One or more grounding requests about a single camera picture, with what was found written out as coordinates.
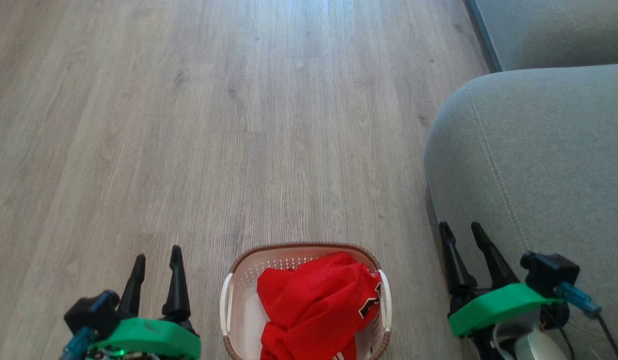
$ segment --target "black cable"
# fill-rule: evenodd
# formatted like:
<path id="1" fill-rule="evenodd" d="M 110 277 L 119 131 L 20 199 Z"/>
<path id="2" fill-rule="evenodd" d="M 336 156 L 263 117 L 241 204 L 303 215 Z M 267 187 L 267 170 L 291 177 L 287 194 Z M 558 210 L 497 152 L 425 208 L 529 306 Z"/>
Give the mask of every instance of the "black cable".
<path id="1" fill-rule="evenodd" d="M 597 322 L 600 323 L 600 326 L 602 327 L 602 331 L 604 331 L 604 335 L 606 335 L 606 339 L 609 341 L 609 344 L 611 344 L 611 348 L 613 349 L 615 356 L 618 358 L 618 346 L 615 344 L 615 341 L 613 341 L 613 337 L 611 337 L 609 328 L 606 327 L 606 324 L 604 323 L 604 320 L 602 319 L 602 315 L 597 314 L 595 315 L 595 318 L 597 319 Z"/>
<path id="2" fill-rule="evenodd" d="M 549 317 L 549 319 L 551 321 L 553 321 L 553 323 L 557 326 L 558 331 L 560 331 L 560 335 L 562 335 L 562 338 L 564 339 L 564 342 L 567 343 L 567 347 L 569 348 L 569 353 L 571 354 L 571 360 L 575 360 L 576 358 L 576 354 L 573 351 L 573 346 L 571 346 L 571 343 L 569 342 L 569 338 L 567 337 L 567 333 L 564 332 L 562 326 L 559 326 L 558 321 L 555 319 L 555 317 L 553 317 L 553 315 L 551 315 L 551 310 L 542 307 L 542 310 L 544 312 L 544 314 Z"/>

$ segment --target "wooden floor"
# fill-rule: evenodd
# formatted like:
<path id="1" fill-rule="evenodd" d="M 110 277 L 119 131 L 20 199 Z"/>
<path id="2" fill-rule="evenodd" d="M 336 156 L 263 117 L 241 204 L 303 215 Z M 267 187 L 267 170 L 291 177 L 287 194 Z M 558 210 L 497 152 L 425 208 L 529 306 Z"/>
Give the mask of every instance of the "wooden floor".
<path id="1" fill-rule="evenodd" d="M 230 264 L 307 241 L 379 258 L 387 360 L 458 358 L 421 159 L 486 72 L 462 0 L 0 0 L 0 359 L 57 358 L 141 252 L 159 316 L 172 244 L 226 359 Z"/>

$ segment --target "laundry basket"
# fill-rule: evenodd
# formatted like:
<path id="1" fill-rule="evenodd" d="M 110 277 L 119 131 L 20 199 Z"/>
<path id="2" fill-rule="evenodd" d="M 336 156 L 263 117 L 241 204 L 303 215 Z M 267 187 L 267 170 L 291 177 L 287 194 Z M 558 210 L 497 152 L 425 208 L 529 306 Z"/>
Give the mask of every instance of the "laundry basket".
<path id="1" fill-rule="evenodd" d="M 260 359 L 261 337 L 268 317 L 256 285 L 265 269 L 295 269 L 300 264 L 340 251 L 366 264 L 371 273 L 379 273 L 382 278 L 380 311 L 367 328 L 355 335 L 357 360 L 378 360 L 389 345 L 391 335 L 391 290 L 378 260 L 358 246 L 307 243 L 255 248 L 243 253 L 231 266 L 220 294 L 220 327 L 231 358 Z"/>

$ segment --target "sofa cushion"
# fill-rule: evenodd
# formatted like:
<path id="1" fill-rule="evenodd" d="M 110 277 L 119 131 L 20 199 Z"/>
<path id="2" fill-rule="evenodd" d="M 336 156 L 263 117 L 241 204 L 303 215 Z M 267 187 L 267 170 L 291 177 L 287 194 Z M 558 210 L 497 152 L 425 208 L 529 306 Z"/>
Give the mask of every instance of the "sofa cushion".
<path id="1" fill-rule="evenodd" d="M 618 63 L 618 0 L 475 0 L 503 70 Z"/>
<path id="2" fill-rule="evenodd" d="M 521 280 L 527 250 L 578 264 L 576 285 L 602 305 L 618 342 L 618 64 L 472 80 L 440 110 L 424 162 L 437 219 L 481 286 L 491 281 L 472 221 Z M 581 312 L 572 308 L 565 329 L 579 359 L 613 358 Z"/>

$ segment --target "white basket handle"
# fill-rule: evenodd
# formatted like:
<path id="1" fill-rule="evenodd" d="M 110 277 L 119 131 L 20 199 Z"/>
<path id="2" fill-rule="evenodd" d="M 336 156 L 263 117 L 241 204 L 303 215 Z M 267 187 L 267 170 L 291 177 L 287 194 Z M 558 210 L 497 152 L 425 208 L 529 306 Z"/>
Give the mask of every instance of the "white basket handle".
<path id="1" fill-rule="evenodd" d="M 391 288 L 387 275 L 382 270 L 378 270 L 382 278 L 382 295 L 380 296 L 380 313 L 382 314 L 382 326 L 385 331 L 391 331 L 391 321 L 393 320 L 393 305 L 391 303 Z"/>
<path id="2" fill-rule="evenodd" d="M 229 274 L 224 279 L 222 292 L 220 293 L 220 328 L 222 336 L 229 334 L 231 327 L 231 305 L 233 304 L 233 274 Z"/>

